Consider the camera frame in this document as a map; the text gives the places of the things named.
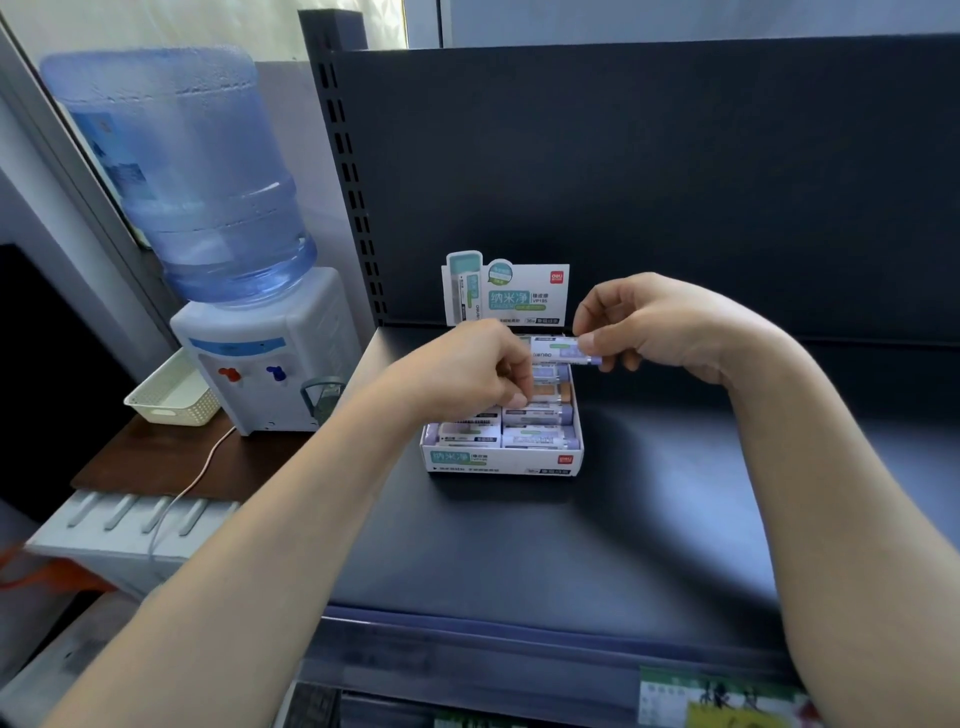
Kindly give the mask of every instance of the wooden table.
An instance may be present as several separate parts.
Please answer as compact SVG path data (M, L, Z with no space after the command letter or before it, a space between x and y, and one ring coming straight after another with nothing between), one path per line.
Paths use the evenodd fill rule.
M139 415L77 473L78 490L175 496L204 466L210 449L230 429L220 410L203 427L154 425ZM246 500L300 449L310 432L233 432L217 448L210 467L191 497Z

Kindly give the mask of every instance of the left hand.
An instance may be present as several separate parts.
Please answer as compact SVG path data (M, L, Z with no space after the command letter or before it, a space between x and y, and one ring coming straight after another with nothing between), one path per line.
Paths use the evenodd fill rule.
M463 322L388 367L385 383L409 401L418 424L463 420L493 404L533 396L530 348L499 321Z

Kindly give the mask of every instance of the hand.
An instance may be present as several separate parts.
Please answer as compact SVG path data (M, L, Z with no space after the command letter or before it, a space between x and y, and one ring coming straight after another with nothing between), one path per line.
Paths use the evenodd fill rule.
M467 321L384 373L418 424L463 420L493 404L523 407L533 395L530 348L499 321Z
M609 372L619 356L635 372L642 359L686 367L728 388L743 376L754 344L786 338L766 319L706 288L640 273L594 286L577 308L573 333L583 353L603 356Z

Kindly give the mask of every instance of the red tap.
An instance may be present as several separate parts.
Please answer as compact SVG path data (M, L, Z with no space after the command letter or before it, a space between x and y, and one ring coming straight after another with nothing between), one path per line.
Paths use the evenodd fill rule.
M228 381L240 381L240 373L233 367L221 367L217 370L217 374L225 376Z

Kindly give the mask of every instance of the price tag strip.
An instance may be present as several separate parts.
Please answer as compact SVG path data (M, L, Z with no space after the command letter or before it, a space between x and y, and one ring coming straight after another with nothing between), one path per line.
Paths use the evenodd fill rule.
M640 671L636 722L644 728L823 728L796 688L724 677Z

